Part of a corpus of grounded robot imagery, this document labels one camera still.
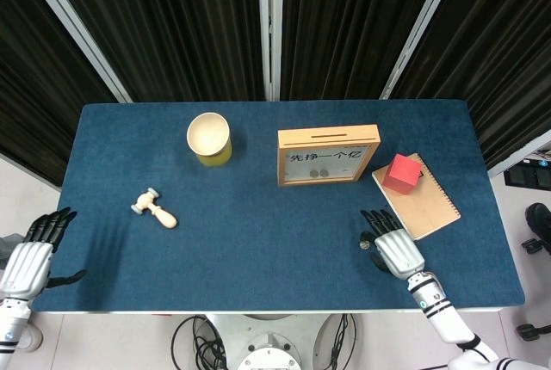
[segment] spiral notebook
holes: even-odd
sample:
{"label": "spiral notebook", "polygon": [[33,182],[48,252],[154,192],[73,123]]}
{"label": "spiral notebook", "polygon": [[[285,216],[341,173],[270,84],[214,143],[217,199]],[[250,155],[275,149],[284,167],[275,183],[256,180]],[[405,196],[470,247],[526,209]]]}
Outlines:
{"label": "spiral notebook", "polygon": [[458,220],[461,215],[419,154],[414,153],[409,158],[421,163],[422,173],[409,194],[383,187],[388,165],[373,172],[373,178],[410,236],[421,239]]}

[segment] robotic arm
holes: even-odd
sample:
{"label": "robotic arm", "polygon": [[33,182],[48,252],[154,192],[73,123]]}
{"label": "robotic arm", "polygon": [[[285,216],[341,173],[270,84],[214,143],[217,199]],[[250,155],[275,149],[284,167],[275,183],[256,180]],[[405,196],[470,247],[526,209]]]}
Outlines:
{"label": "robotic arm", "polygon": [[523,361],[500,360],[467,327],[436,276],[424,272],[423,256],[394,216],[386,211],[361,211],[361,214],[375,232],[364,232],[361,237],[363,248],[375,244],[380,253],[380,256],[371,255],[374,264],[407,281],[408,291],[442,340],[463,350],[462,355],[449,362],[449,370],[547,370]]}
{"label": "robotic arm", "polygon": [[71,284],[86,270],[72,277],[49,278],[50,263],[65,229],[77,216],[70,208],[42,215],[28,229],[27,236],[9,258],[0,280],[0,370],[8,368],[12,354],[30,317],[30,307],[44,288]]}

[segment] floor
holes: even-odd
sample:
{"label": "floor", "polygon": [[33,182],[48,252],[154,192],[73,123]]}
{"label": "floor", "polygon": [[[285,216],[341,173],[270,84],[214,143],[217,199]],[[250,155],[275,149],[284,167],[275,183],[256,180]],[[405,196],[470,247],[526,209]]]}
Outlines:
{"label": "floor", "polygon": [[[506,187],[502,176],[492,180],[511,252],[524,291],[526,305],[501,311],[465,311],[467,324],[501,356],[517,357],[548,365],[551,336],[523,342],[517,325],[551,323],[551,275],[545,252],[528,256],[519,244],[532,237],[523,220],[524,208],[535,201],[551,207],[551,193]],[[59,193],[0,158],[0,235],[24,234],[30,223],[57,205]],[[457,348],[442,343],[418,312],[372,312],[356,316],[356,350],[349,370],[416,370],[445,364]],[[33,353],[17,352],[10,370],[69,369],[173,369],[170,339],[185,316],[54,315],[35,314],[33,321],[44,333],[43,345]],[[320,333],[314,356],[315,368],[328,364],[338,318],[331,318]],[[350,351],[350,333],[339,361],[342,368]],[[195,369],[189,329],[176,339],[176,359],[182,369]]]}

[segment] toy mallet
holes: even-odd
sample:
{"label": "toy mallet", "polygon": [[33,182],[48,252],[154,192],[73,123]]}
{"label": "toy mallet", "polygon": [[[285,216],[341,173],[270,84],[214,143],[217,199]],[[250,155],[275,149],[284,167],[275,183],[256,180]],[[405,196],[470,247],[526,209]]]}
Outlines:
{"label": "toy mallet", "polygon": [[147,192],[140,195],[134,205],[131,206],[135,213],[141,215],[143,211],[149,208],[158,221],[167,228],[176,226],[176,218],[171,213],[167,213],[163,208],[153,204],[153,201],[158,198],[158,192],[153,188],[148,188]]}

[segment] notebook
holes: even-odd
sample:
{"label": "notebook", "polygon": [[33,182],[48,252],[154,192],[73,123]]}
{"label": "notebook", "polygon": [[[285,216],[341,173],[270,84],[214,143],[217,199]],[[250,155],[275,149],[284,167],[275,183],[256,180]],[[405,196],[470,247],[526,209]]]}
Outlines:
{"label": "notebook", "polygon": [[373,178],[406,231],[413,239],[421,239],[458,220],[461,215],[419,154],[414,153],[409,158],[421,163],[423,174],[409,194],[382,186],[388,165],[373,172]]}

